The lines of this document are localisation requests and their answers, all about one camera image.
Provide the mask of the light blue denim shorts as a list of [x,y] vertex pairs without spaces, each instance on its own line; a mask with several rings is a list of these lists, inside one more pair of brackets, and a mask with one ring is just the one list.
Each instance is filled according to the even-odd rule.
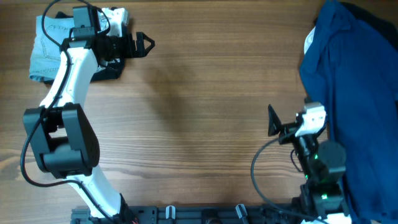
[[[46,33],[61,44],[73,27],[72,18],[56,19],[45,17]],[[42,16],[36,17],[36,36],[30,56],[29,78],[36,82],[51,82],[55,79],[60,66],[59,47],[45,36],[42,31]]]

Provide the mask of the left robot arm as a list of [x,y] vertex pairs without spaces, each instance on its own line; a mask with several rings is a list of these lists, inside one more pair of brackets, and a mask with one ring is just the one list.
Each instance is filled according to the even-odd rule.
[[61,43],[60,67],[47,96],[24,112],[25,149],[38,168],[52,174],[54,185],[71,185],[89,208],[93,223],[136,223],[123,196],[101,167],[100,145],[83,110],[88,88],[99,67],[143,58],[155,42],[143,32],[128,31],[123,8],[99,8],[82,1],[73,8],[74,26]]

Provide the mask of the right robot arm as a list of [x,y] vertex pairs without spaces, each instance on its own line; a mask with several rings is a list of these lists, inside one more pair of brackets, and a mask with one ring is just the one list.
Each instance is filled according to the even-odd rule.
[[268,106],[269,136],[278,136],[279,144],[292,144],[306,183],[294,198],[297,210],[311,218],[330,219],[338,214],[349,217],[349,208],[341,178],[346,172],[346,150],[335,141],[318,142],[326,126],[325,107],[307,103],[295,115],[295,121],[283,124]]

